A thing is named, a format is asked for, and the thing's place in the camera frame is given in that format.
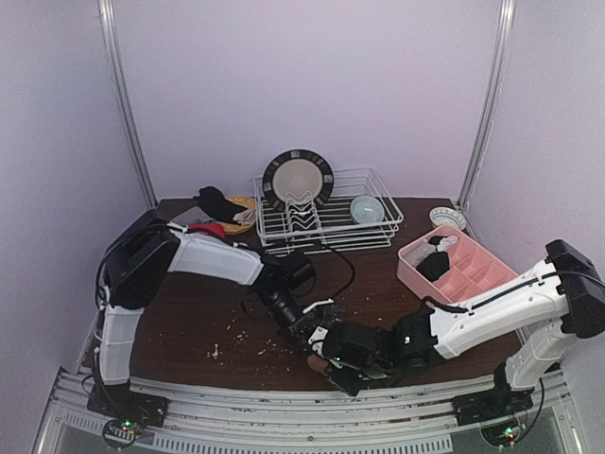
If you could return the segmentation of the brown underwear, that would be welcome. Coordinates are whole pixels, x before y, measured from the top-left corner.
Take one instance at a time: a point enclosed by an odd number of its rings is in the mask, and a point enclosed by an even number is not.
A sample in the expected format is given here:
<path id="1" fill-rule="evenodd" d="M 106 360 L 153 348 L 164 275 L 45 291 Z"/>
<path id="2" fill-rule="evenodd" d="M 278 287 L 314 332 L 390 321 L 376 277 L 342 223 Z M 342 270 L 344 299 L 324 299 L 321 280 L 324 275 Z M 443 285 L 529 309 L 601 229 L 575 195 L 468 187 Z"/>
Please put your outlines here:
<path id="1" fill-rule="evenodd" d="M 307 366 L 314 372 L 327 375 L 330 368 L 330 362 L 316 355 L 311 355 L 306 359 Z"/>

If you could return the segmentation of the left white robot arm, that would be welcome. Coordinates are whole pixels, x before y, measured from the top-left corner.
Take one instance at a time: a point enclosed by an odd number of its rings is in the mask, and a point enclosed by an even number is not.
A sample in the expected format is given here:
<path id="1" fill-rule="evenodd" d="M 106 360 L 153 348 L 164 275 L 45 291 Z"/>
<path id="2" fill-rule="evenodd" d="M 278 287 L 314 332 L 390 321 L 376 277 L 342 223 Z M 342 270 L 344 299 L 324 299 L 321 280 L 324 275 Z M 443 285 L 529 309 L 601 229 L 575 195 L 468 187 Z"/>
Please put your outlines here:
<path id="1" fill-rule="evenodd" d="M 230 244 L 207 229 L 180 226 L 150 210 L 114 241 L 99 266 L 96 296 L 101 337 L 96 369 L 101 384 L 129 383 L 138 323 L 165 276 L 173 272 L 250 288 L 288 338 L 304 350 L 321 353 L 328 329 L 319 311 L 327 303 L 321 300 L 302 308 L 292 294 L 312 277 L 305 255 L 277 257 L 261 248 Z"/>

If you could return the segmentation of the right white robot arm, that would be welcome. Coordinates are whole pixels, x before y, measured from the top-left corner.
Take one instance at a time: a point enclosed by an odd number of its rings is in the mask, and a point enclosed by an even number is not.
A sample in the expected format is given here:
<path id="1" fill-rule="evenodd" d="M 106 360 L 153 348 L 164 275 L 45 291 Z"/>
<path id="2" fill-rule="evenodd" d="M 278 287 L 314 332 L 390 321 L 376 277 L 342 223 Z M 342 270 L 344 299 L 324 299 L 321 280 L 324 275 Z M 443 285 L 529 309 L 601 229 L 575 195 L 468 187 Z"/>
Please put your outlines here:
<path id="1" fill-rule="evenodd" d="M 426 296 L 390 329 L 354 322 L 317 326 L 306 345 L 326 362 L 326 378 L 355 396 L 368 381 L 422 375 L 479 344 L 541 323 L 494 374 L 495 387 L 528 392 L 571 344 L 604 331 L 604 283 L 593 262 L 561 239 L 545 248 L 545 259 L 497 288 L 449 305 Z"/>

